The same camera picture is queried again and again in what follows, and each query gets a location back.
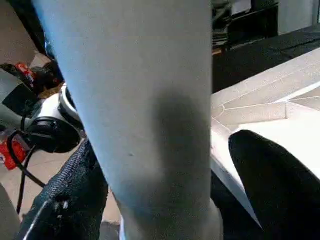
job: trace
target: white pole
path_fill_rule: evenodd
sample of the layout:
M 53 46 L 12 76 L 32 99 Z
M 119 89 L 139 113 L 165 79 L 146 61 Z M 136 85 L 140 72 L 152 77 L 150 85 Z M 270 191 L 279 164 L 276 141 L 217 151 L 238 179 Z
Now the white pole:
M 33 2 L 126 238 L 220 239 L 210 200 L 211 2 Z

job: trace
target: black cord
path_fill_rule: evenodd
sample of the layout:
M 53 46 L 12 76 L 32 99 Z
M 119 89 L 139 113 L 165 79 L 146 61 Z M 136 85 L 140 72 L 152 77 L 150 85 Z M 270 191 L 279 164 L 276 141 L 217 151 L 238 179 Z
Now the black cord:
M 29 172 L 22 164 L 21 162 L 18 160 L 15 151 L 13 149 L 13 139 L 16 135 L 23 135 L 23 133 L 19 130 L 14 131 L 7 140 L 7 147 L 9 150 L 9 153 L 12 157 L 12 160 L 14 161 L 14 163 L 16 164 L 16 166 L 28 177 L 30 178 L 35 184 L 39 185 L 40 187 L 44 188 L 46 185 L 40 181 L 38 178 L 36 178 L 31 172 Z
M 25 161 L 24 161 L 24 166 L 23 166 L 25 169 L 28 168 L 30 159 L 31 159 L 32 155 L 34 154 L 35 150 L 36 150 L 36 146 L 33 146 L 33 147 L 30 149 L 28 155 L 26 156 Z M 18 198 L 18 203 L 17 203 L 17 206 L 16 206 L 16 212 L 17 212 L 18 214 L 20 214 L 21 206 L 22 206 L 22 201 L 23 201 L 23 199 L 24 199 L 25 184 L 26 184 L 26 174 L 25 174 L 24 172 L 22 172 L 22 174 L 21 174 L 20 190 L 19 190 L 19 198 Z

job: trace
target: black box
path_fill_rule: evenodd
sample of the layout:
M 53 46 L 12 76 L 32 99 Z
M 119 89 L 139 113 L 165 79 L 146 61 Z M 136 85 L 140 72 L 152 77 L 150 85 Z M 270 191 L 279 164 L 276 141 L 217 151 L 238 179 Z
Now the black box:
M 278 3 L 278 0 L 251 0 L 252 10 L 264 9 Z

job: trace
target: white foam board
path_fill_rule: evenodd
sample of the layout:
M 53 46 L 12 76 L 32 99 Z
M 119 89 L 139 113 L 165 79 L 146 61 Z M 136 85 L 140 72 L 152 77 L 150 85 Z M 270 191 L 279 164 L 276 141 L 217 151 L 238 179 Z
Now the white foam board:
M 211 168 L 259 223 L 229 153 L 228 139 L 251 130 L 296 156 L 320 178 L 320 50 L 211 97 Z

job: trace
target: tan floor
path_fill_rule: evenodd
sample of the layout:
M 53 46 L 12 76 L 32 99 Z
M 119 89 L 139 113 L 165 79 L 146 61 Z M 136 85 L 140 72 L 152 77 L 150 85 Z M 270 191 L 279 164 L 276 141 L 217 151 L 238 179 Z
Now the tan floor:
M 44 183 L 48 182 L 64 165 L 71 156 L 72 152 L 65 154 L 49 154 L 43 151 L 36 152 L 29 163 L 28 170 Z M 19 186 L 21 181 L 21 171 L 15 169 L 9 173 L 1 174 L 0 182 L 8 192 L 12 203 L 17 206 Z M 21 207 L 20 218 L 26 214 L 32 206 L 35 197 L 41 192 L 41 188 L 26 178 L 23 203 Z M 103 213 L 103 222 L 117 222 L 121 219 L 120 211 L 114 196 L 109 194 L 106 208 Z

